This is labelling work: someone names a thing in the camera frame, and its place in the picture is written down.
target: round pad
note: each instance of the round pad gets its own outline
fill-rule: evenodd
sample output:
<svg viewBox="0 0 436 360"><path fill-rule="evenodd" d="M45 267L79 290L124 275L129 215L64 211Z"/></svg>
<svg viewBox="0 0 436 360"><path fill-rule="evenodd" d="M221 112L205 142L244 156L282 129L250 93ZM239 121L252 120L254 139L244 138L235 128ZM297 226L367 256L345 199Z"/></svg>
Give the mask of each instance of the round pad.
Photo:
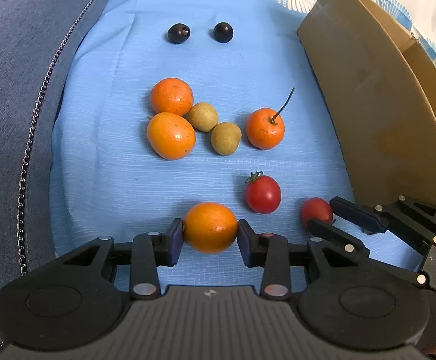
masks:
<svg viewBox="0 0 436 360"><path fill-rule="evenodd" d="M428 305L430 307L430 317L425 331L416 344L418 349L428 349L436 343L436 292L432 290L423 290Z"/></svg>
<svg viewBox="0 0 436 360"><path fill-rule="evenodd" d="M26 298L28 310L41 317L62 317L75 311L80 303L80 292L68 286L42 287Z"/></svg>
<svg viewBox="0 0 436 360"><path fill-rule="evenodd" d="M123 298L88 267L61 266L32 273L0 290L0 335L6 342L38 351L81 347L117 323Z"/></svg>
<svg viewBox="0 0 436 360"><path fill-rule="evenodd" d="M301 294L298 312L318 335L355 350L416 343L428 304L413 285L372 267L332 268Z"/></svg>

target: logo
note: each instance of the logo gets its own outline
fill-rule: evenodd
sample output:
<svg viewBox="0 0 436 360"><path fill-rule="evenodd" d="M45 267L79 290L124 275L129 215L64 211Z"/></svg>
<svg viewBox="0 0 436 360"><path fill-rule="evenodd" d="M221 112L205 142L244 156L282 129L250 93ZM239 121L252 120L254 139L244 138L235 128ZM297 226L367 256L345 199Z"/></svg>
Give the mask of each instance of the logo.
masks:
<svg viewBox="0 0 436 360"><path fill-rule="evenodd" d="M211 288L209 288L208 290L206 290L203 294L205 294L207 297L211 298L213 296L215 296L217 294L217 292Z"/></svg>

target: cardboard box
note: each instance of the cardboard box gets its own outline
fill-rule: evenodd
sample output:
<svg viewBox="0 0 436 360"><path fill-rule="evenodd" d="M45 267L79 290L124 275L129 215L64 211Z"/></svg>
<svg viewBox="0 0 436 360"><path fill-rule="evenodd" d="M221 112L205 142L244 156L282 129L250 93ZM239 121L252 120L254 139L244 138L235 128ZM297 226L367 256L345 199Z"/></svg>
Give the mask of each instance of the cardboard box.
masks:
<svg viewBox="0 0 436 360"><path fill-rule="evenodd" d="M317 0L298 36L356 203L436 204L436 68L419 42L372 0Z"/></svg>

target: metal chain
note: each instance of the metal chain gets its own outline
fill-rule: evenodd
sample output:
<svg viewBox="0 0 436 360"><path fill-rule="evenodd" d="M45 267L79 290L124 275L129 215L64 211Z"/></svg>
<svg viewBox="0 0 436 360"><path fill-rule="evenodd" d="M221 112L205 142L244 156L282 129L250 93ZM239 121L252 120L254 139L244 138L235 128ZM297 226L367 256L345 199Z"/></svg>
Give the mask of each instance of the metal chain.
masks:
<svg viewBox="0 0 436 360"><path fill-rule="evenodd" d="M44 76L43 83L41 85L40 91L38 93L38 98L35 101L35 108L32 113L31 117L31 126L29 130L28 135L28 141L26 143L26 149L24 150L24 157L23 162L21 165L21 175L20 175L20 181L18 184L18 214L16 215L16 237L18 239L18 263L20 265L20 272L21 275L24 276L28 273L28 266L26 265L26 249L25 249L25 233L24 233L24 208L25 208L25 201L26 201L26 180L27 180L27 171L28 166L31 158L31 151L33 146L33 141L35 138L35 130L36 130L36 124L38 123L38 117L41 112L41 105L44 100L44 96L46 95L46 90L48 89L49 80L51 79L51 74L53 74L53 70L55 68L56 62L58 61L59 56L61 55L61 52L63 51L66 43L68 42L72 32L76 28L76 25L79 23L83 15L86 13L86 11L89 9L91 4L94 0L88 1L86 6L83 8L81 13L78 15L76 20L74 21L73 25L70 27L68 32L66 33L65 37L61 41L61 44L59 45L58 49L55 52L55 55L53 56L53 59L51 60L51 63L49 64L48 71L46 72L46 75ZM3 348L3 342L0 342L0 349Z"/></svg>

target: dark grape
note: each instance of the dark grape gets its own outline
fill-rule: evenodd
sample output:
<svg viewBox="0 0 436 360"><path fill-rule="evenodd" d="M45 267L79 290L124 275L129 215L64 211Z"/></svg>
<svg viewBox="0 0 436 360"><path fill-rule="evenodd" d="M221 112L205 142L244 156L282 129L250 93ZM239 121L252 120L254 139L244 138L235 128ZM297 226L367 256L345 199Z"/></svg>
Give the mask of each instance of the dark grape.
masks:
<svg viewBox="0 0 436 360"><path fill-rule="evenodd" d="M173 43L183 43L190 37L190 27L177 23L168 30L168 39Z"/></svg>
<svg viewBox="0 0 436 360"><path fill-rule="evenodd" d="M233 27L228 23L218 23L213 29L215 39L221 43L228 43L233 38Z"/></svg>

